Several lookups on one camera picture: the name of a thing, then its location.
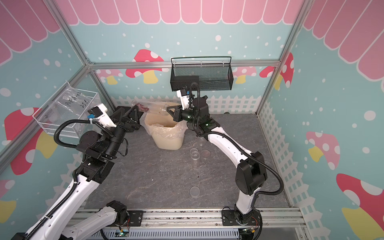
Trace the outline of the clear tea jar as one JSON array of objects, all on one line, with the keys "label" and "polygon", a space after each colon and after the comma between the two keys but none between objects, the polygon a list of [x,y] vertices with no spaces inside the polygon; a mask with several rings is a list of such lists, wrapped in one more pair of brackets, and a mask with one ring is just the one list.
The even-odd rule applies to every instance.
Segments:
[{"label": "clear tea jar", "polygon": [[190,150],[190,155],[191,155],[191,159],[192,159],[192,161],[191,161],[192,166],[194,168],[198,168],[201,165],[201,161],[200,161],[200,156],[201,155],[200,155],[199,150],[196,149],[196,148],[192,148]]},{"label": "clear tea jar", "polygon": [[167,108],[170,106],[165,102],[151,102],[151,101],[132,101],[133,106],[137,106],[140,112],[156,114],[160,116],[167,116]]}]

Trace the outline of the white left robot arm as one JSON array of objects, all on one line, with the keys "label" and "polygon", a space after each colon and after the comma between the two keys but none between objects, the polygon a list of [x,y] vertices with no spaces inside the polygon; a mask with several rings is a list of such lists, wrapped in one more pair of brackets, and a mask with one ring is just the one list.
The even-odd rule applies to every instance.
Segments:
[{"label": "white left robot arm", "polygon": [[[85,240],[110,225],[120,230],[129,227],[132,217],[127,206],[119,201],[111,201],[91,217],[71,227],[68,225],[82,203],[110,174],[121,144],[128,142],[126,133],[140,128],[143,115],[138,106],[133,106],[118,107],[109,116],[103,104],[88,112],[87,120],[68,120],[54,133],[56,144],[83,154],[81,164],[72,171],[70,185],[36,224],[25,233],[16,233],[14,240]],[[75,123],[96,125],[101,132],[84,133],[77,145],[62,142],[62,130]]]}]

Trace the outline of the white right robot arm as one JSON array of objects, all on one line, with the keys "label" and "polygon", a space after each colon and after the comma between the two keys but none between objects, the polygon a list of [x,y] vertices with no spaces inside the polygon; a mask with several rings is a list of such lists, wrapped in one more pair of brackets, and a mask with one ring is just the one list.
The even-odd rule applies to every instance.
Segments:
[{"label": "white right robot arm", "polygon": [[186,103],[183,100],[181,105],[167,107],[167,113],[175,122],[186,121],[200,138],[215,145],[232,161],[236,167],[235,182],[240,190],[233,216],[239,225],[256,223],[256,195],[268,178],[265,166],[260,165],[264,162],[263,155],[252,153],[229,137],[210,116],[205,97],[192,100],[188,106]]}]

